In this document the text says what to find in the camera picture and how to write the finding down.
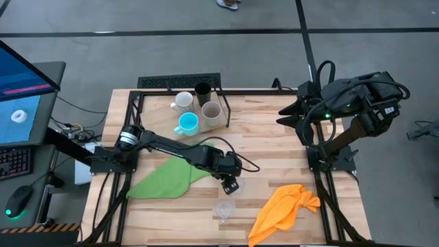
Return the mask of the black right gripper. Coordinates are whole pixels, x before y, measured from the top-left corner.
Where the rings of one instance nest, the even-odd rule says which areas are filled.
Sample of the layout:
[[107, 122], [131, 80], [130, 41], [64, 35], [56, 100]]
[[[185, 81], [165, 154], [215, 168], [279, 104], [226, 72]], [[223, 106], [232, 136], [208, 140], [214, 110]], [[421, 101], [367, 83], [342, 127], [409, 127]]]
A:
[[[301, 84], [298, 87], [297, 100], [278, 112], [279, 115], [285, 115], [277, 119], [276, 122], [287, 127], [302, 126], [303, 120], [309, 111], [322, 101], [317, 86], [310, 81]], [[323, 106], [317, 107], [310, 116], [310, 122], [325, 120], [325, 109]]]

